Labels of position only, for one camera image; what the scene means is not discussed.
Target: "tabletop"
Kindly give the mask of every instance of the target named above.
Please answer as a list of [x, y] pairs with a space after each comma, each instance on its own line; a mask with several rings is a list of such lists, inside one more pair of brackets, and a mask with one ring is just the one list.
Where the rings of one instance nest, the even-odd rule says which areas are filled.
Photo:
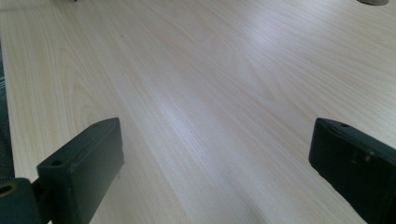
[[16, 176], [120, 118], [92, 223], [364, 223], [315, 119], [396, 147], [392, 0], [0, 0], [0, 38]]

